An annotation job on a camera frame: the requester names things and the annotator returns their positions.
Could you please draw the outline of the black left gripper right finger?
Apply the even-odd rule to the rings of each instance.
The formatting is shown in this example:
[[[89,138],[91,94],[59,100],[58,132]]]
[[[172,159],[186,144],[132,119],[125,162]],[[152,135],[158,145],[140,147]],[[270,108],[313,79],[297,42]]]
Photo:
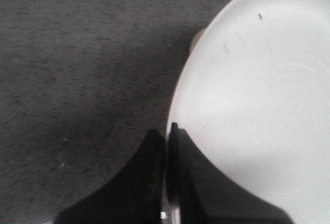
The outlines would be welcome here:
[[[292,223],[284,210],[223,174],[177,123],[171,124],[167,153],[173,223]]]

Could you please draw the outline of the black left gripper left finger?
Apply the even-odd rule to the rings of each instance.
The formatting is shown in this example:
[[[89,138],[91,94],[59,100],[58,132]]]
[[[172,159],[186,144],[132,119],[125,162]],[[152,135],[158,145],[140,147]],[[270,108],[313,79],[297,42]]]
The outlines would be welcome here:
[[[62,211],[55,223],[160,223],[165,140],[148,130],[126,165],[95,193]]]

